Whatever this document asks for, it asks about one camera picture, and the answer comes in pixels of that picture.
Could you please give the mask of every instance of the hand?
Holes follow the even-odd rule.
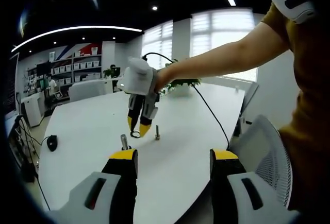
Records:
[[[155,86],[155,93],[158,93],[167,83],[172,80],[169,68],[162,68],[157,73],[157,82]]]

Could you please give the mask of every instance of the ceiling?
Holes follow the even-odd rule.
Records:
[[[270,0],[235,0],[237,7],[251,7],[256,13],[266,13]],[[18,45],[29,38],[55,29],[107,25],[146,30],[168,20],[181,20],[192,13],[230,7],[227,0],[23,0],[24,36],[19,29],[14,40]],[[41,51],[58,45],[113,40],[126,43],[140,32],[117,29],[79,29],[59,32],[36,39],[20,47],[22,54]]]

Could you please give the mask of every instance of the window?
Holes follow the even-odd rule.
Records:
[[[172,57],[173,21],[166,22],[147,30],[143,35],[142,55],[147,53],[160,53]],[[168,61],[158,55],[149,55],[148,64],[155,68],[164,68]]]
[[[197,56],[226,43],[238,41],[254,26],[250,9],[224,9],[194,14],[191,25],[190,56]],[[257,68],[225,76],[256,81]]]

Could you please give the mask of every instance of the floor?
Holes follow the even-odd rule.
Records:
[[[31,135],[39,142],[44,138],[44,134],[51,117],[45,117],[41,124],[37,127],[31,128]],[[36,151],[40,154],[40,146],[36,145]],[[26,187],[30,191],[36,203],[41,207],[41,193],[37,181],[34,183],[27,183]],[[210,188],[207,187],[201,194],[200,198],[191,207],[191,209],[177,222],[177,224],[211,224],[213,223],[213,210],[211,205]]]

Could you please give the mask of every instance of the metal screw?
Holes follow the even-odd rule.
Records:
[[[122,134],[120,136],[120,140],[122,141],[122,145],[123,145],[123,150],[128,150],[128,144],[127,144],[127,137],[125,134]]]
[[[160,139],[158,125],[156,125],[156,135],[155,135],[155,139],[156,139],[156,140],[159,140],[159,139]]]

